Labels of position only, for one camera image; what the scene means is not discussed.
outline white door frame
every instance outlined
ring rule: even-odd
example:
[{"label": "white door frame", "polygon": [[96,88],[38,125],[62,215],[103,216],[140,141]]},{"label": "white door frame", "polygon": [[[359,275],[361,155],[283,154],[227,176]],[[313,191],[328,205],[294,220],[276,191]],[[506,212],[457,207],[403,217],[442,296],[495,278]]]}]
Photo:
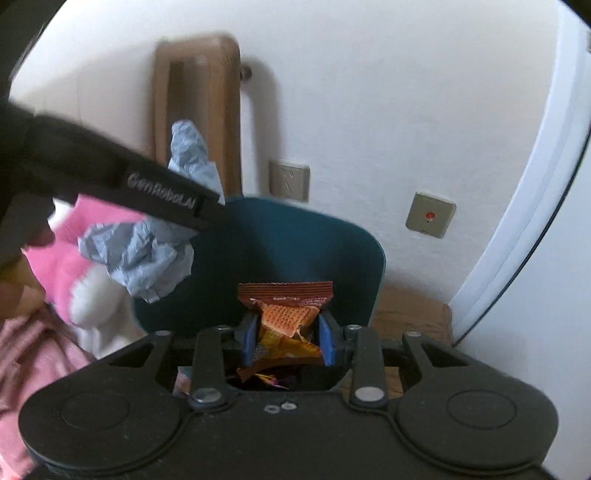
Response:
[{"label": "white door frame", "polygon": [[558,205],[591,124],[589,31],[562,2],[550,92],[530,159],[490,243],[450,302],[461,338],[509,283]]}]

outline brown snack package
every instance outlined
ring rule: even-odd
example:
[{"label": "brown snack package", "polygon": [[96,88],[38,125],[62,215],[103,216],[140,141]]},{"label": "brown snack package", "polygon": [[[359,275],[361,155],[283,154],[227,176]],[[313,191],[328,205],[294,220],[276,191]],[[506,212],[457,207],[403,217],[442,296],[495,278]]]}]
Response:
[{"label": "brown snack package", "polygon": [[306,329],[332,297],[329,281],[238,285],[238,299],[261,312],[258,343],[265,352],[251,367],[238,369],[241,380],[282,365],[322,365],[320,347],[306,339]]},{"label": "brown snack package", "polygon": [[238,299],[261,311],[264,328],[292,338],[333,297],[332,282],[241,283]]}]

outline wall switch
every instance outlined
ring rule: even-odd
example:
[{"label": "wall switch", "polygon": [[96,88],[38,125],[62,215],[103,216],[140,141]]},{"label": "wall switch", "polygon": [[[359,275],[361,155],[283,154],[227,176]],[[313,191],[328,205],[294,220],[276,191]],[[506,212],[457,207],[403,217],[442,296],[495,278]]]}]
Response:
[{"label": "wall switch", "polygon": [[407,228],[443,238],[455,211],[455,203],[425,193],[416,193],[408,213]]}]

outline screw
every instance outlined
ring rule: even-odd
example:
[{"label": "screw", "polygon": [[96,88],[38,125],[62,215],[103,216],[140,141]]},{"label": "screw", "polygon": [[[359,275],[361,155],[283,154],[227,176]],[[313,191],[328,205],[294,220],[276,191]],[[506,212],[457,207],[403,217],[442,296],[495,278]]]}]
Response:
[{"label": "screw", "polygon": [[247,82],[252,78],[252,68],[248,65],[241,65],[240,67],[240,81]]},{"label": "screw", "polygon": [[355,390],[355,397],[365,402],[379,401],[384,395],[384,391],[378,387],[361,387]]},{"label": "screw", "polygon": [[297,405],[293,402],[285,401],[281,404],[281,408],[283,408],[283,410],[295,410]]},{"label": "screw", "polygon": [[265,410],[267,413],[270,413],[271,415],[275,415],[281,411],[277,405],[267,405],[265,408],[263,408],[263,410]]},{"label": "screw", "polygon": [[222,393],[212,387],[202,387],[193,392],[193,398],[199,403],[214,403],[222,399]]}]

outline wooden headboard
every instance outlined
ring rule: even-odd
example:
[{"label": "wooden headboard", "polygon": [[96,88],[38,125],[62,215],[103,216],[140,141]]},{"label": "wooden headboard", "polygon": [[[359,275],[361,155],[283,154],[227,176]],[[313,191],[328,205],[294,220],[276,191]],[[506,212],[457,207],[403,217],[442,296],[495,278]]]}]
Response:
[{"label": "wooden headboard", "polygon": [[152,157],[170,158],[170,128],[189,119],[207,142],[226,197],[242,194],[240,49],[227,35],[166,41],[155,51]]}]

